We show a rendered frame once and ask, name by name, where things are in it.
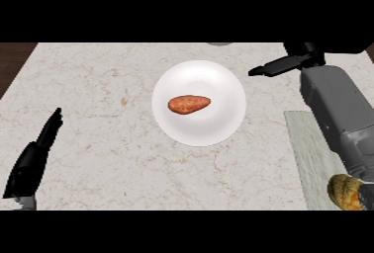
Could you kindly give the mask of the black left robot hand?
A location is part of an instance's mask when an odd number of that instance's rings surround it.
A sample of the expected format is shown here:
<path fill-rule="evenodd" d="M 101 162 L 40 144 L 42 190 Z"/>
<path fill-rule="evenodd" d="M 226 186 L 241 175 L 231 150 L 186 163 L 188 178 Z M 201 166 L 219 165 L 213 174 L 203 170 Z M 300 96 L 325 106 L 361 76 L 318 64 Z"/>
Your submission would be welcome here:
<path fill-rule="evenodd" d="M 36 194 L 61 126 L 62 109 L 56 108 L 37 140 L 28 143 L 16 160 L 5 188 L 5 199 L 31 197 Z"/>

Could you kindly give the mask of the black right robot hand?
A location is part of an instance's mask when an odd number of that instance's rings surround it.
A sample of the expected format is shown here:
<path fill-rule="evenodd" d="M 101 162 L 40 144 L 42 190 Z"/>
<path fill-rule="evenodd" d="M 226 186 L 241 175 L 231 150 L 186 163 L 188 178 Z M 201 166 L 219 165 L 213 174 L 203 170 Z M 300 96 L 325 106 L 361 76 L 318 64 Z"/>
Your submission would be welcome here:
<path fill-rule="evenodd" d="M 358 54 L 371 44 L 373 42 L 286 42 L 288 55 L 254 67 L 249 75 L 275 77 L 294 69 L 324 66 L 327 53 Z"/>

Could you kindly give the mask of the white oval plate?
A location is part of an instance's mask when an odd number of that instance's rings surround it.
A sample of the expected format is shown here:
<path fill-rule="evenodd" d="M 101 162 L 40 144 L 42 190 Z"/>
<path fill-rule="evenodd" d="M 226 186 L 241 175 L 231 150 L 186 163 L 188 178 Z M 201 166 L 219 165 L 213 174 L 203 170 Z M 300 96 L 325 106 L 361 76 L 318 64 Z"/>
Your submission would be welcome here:
<path fill-rule="evenodd" d="M 218 63 L 191 60 L 161 76 L 152 112 L 167 136 L 189 146 L 210 146 L 238 130 L 246 116 L 246 92 L 234 73 Z"/>

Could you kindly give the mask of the orange sweet potato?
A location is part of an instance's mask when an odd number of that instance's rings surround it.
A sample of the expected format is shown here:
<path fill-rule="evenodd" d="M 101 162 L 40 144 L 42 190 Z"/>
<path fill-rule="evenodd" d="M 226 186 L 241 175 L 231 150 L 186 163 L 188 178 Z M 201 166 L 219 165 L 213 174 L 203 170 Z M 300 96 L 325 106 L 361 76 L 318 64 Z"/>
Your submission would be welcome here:
<path fill-rule="evenodd" d="M 203 96 L 184 95 L 169 102 L 169 109 L 179 115 L 188 115 L 210 105 L 210 99 Z"/>

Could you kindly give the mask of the pale grey-green placemat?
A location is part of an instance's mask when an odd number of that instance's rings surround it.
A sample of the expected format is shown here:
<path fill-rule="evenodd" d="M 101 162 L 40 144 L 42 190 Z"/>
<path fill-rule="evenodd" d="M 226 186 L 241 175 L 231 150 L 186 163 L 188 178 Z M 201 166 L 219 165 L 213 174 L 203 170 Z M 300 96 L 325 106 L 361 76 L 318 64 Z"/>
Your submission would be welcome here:
<path fill-rule="evenodd" d="M 327 193 L 331 176 L 346 173 L 339 155 L 330 151 L 312 112 L 286 111 L 284 115 L 308 209 L 339 211 Z"/>

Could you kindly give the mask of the yellow-green squash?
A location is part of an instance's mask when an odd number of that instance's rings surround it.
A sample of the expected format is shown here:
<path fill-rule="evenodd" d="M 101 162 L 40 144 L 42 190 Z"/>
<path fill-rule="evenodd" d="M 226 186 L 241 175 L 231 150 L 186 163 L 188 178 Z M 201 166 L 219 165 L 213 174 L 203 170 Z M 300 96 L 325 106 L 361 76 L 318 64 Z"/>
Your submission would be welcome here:
<path fill-rule="evenodd" d="M 345 211 L 361 211 L 362 205 L 359 203 L 359 187 L 362 182 L 345 175 L 333 175 L 327 184 L 327 193 L 333 203 Z"/>

